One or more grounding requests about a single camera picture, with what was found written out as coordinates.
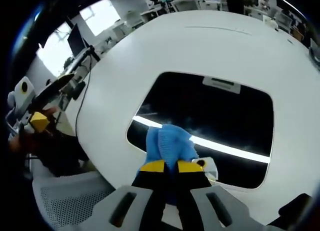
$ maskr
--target white label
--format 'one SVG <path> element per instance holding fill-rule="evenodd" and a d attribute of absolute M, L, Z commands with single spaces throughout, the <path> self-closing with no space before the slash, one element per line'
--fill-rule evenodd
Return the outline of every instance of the white label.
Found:
<path fill-rule="evenodd" d="M 204 77 L 202 83 L 207 86 L 215 87 L 221 90 L 229 91 L 235 94 L 240 94 L 241 85 L 235 82 L 221 80 L 212 77 Z"/>

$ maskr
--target desk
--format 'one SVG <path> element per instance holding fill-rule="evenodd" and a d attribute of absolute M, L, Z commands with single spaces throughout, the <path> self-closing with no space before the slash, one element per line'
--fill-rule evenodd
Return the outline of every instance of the desk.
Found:
<path fill-rule="evenodd" d="M 119 42 L 125 36 L 129 34 L 129 28 L 126 26 L 123 20 L 115 22 L 111 27 L 108 28 L 114 34 L 115 40 Z"/>
<path fill-rule="evenodd" d="M 94 47 L 93 46 L 87 47 L 80 54 L 78 54 L 77 57 L 74 58 L 72 63 L 62 72 L 61 75 L 68 75 L 68 74 L 71 74 L 72 72 L 74 72 L 81 65 L 81 63 L 86 59 L 86 57 L 88 57 L 90 55 L 97 62 L 100 61 L 100 58 L 95 53 Z"/>
<path fill-rule="evenodd" d="M 267 23 L 266 23 L 266 19 L 270 19 L 270 17 L 267 16 L 263 16 L 263 23 L 270 27 Z M 301 53 L 304 54 L 305 56 L 309 56 L 309 50 L 306 46 L 304 46 L 299 40 L 297 40 L 295 37 L 293 37 L 292 35 L 290 35 L 289 33 L 283 31 L 282 29 L 278 29 L 278 31 L 275 31 L 277 33 L 279 33 L 279 35 L 283 36 L 284 39 L 287 39 L 287 41 L 289 41 L 291 44 L 293 44 L 296 48 L 301 50 Z"/>
<path fill-rule="evenodd" d="M 146 154 L 128 142 L 126 133 L 165 71 L 230 80 L 271 96 L 273 146 L 264 183 L 254 190 L 227 187 L 255 220 L 267 224 L 297 195 L 312 195 L 320 177 L 319 72 L 302 47 L 263 22 L 205 10 L 156 18 L 92 69 L 77 133 L 92 163 L 115 188 L 130 185 L 145 161 Z M 73 129 L 83 95 L 66 110 Z"/>
<path fill-rule="evenodd" d="M 256 18 L 258 20 L 263 20 L 263 16 L 269 16 L 269 14 L 265 11 L 262 11 L 261 9 L 258 9 L 256 7 L 248 7 L 244 6 L 244 11 L 248 12 L 248 15 L 252 18 Z"/>
<path fill-rule="evenodd" d="M 147 23 L 149 22 L 149 19 L 148 19 L 148 15 L 150 15 L 151 13 L 155 13 L 157 17 L 160 16 L 160 14 L 158 13 L 160 10 L 162 10 L 163 8 L 160 6 L 160 7 L 155 7 L 155 8 L 152 8 L 150 10 L 147 10 L 147 11 L 144 11 L 142 13 L 140 13 L 141 15 L 141 18 L 143 20 L 144 23 Z"/>

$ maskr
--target blue cloth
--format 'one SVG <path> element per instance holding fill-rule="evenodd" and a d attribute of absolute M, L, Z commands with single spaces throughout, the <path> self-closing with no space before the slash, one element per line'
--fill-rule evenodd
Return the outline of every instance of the blue cloth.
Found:
<path fill-rule="evenodd" d="M 178 160 L 191 161 L 198 158 L 191 134 L 183 128 L 164 124 L 162 128 L 150 127 L 146 135 L 146 160 L 144 164 L 164 160 L 173 172 Z"/>

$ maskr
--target round white table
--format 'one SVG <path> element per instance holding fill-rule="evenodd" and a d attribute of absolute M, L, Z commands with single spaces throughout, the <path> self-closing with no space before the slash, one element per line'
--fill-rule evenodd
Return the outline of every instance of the round white table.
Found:
<path fill-rule="evenodd" d="M 308 50 L 291 38 L 258 19 L 223 11 L 184 11 L 148 22 L 92 69 L 77 123 L 81 146 L 115 188 L 130 185 L 146 154 L 128 142 L 127 130 L 161 73 L 211 76 L 262 90 L 274 110 L 265 180 L 246 192 L 227 188 L 254 219 L 269 223 L 297 195 L 311 195 L 320 177 L 320 73 Z M 83 95 L 66 110 L 73 129 Z"/>

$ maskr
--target computer monitor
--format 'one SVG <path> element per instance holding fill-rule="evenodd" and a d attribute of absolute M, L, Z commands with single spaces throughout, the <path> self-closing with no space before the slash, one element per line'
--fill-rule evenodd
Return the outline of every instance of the computer monitor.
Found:
<path fill-rule="evenodd" d="M 292 4 L 288 3 L 285 0 L 276 0 L 276 5 L 281 8 L 283 13 L 285 15 L 289 15 L 290 12 L 297 16 L 303 23 L 307 22 L 306 17 L 304 16 L 303 13 L 301 13 L 298 9 L 296 9 Z"/>
<path fill-rule="evenodd" d="M 87 48 L 84 39 L 80 34 L 77 24 L 73 27 L 72 31 L 70 32 L 70 35 L 68 37 L 68 43 L 74 57 L 78 56 L 78 54 L 80 54 L 82 50 Z"/>

